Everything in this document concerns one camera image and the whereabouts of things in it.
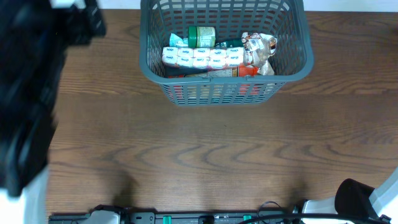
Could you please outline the mint green snack packet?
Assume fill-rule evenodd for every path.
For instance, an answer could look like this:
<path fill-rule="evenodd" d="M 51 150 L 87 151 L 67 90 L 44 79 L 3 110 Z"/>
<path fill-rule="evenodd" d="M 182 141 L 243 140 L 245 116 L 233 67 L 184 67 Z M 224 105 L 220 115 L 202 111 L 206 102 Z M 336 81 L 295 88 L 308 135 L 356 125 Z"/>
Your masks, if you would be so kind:
<path fill-rule="evenodd" d="M 177 48 L 188 48 L 188 39 L 187 38 L 183 39 L 178 35 L 171 33 L 169 39 L 169 46 Z"/>

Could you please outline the green Nescafe coffee bag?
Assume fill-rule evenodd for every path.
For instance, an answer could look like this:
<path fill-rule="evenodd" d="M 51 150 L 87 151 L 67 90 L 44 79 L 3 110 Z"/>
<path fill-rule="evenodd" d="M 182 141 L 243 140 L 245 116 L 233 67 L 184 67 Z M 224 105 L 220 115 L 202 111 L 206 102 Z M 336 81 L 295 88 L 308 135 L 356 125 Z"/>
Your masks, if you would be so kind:
<path fill-rule="evenodd" d="M 210 49 L 227 49 L 227 48 L 233 48 L 233 47 L 243 47 L 243 44 L 239 39 L 227 40 L 225 42 L 217 43 L 213 48 L 210 48 Z"/>

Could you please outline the green lidded jar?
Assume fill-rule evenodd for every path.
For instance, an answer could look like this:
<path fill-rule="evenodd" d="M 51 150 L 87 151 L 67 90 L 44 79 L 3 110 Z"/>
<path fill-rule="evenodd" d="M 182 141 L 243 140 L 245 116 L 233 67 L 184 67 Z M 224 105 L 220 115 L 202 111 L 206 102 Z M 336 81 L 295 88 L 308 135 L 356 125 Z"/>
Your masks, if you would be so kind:
<path fill-rule="evenodd" d="M 213 48 L 215 35 L 214 27 L 190 26 L 188 28 L 188 46 L 190 48 Z"/>

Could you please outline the multipack of small cartons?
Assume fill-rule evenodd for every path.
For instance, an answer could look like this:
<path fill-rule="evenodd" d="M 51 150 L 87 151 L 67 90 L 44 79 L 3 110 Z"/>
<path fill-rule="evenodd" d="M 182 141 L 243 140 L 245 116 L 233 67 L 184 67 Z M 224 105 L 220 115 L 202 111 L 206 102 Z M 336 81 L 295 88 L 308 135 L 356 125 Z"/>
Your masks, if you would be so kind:
<path fill-rule="evenodd" d="M 221 70 L 243 64 L 244 48 L 227 49 L 164 47 L 162 62 L 170 67 Z"/>

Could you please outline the orange spaghetti packet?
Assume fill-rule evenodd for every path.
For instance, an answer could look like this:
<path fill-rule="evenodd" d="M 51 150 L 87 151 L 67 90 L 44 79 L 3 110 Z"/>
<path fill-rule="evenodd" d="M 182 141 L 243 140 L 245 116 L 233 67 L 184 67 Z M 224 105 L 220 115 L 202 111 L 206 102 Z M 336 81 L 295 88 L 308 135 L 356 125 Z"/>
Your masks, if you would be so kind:
<path fill-rule="evenodd" d="M 165 78 L 226 78 L 226 77 L 245 77 L 259 74 L 259 68 L 252 65 L 239 65 L 237 67 L 228 67 L 224 69 L 212 68 L 188 68 L 188 67 L 167 67 Z"/>

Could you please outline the beige brown snack bag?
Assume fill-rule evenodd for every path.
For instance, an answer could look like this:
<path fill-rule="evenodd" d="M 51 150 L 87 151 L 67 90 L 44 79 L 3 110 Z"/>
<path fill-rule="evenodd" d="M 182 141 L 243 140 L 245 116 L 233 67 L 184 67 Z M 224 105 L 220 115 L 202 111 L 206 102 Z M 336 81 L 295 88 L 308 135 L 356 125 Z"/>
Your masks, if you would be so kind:
<path fill-rule="evenodd" d="M 257 67 L 260 75 L 275 75 L 269 58 L 276 53 L 277 38 L 269 34 L 244 32 L 241 41 L 244 47 L 243 64 Z"/>

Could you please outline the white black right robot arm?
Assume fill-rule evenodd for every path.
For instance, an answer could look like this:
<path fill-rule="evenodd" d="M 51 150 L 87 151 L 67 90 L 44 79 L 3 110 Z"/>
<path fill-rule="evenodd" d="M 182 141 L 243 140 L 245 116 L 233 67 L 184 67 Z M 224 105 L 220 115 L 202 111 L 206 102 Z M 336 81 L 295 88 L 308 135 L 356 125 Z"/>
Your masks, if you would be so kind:
<path fill-rule="evenodd" d="M 294 213 L 351 215 L 397 224 L 397 171 L 377 188 L 346 179 L 336 195 L 323 200 L 304 200 L 294 207 Z"/>

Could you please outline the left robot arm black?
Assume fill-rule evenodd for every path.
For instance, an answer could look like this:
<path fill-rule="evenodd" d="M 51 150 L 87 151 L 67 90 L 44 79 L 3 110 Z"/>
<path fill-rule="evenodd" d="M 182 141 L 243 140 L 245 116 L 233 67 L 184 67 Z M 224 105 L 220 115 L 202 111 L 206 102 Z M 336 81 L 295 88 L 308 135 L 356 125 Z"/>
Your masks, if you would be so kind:
<path fill-rule="evenodd" d="M 71 46 L 106 35 L 96 0 L 1 2 L 1 222 L 46 223 L 54 106 Z"/>

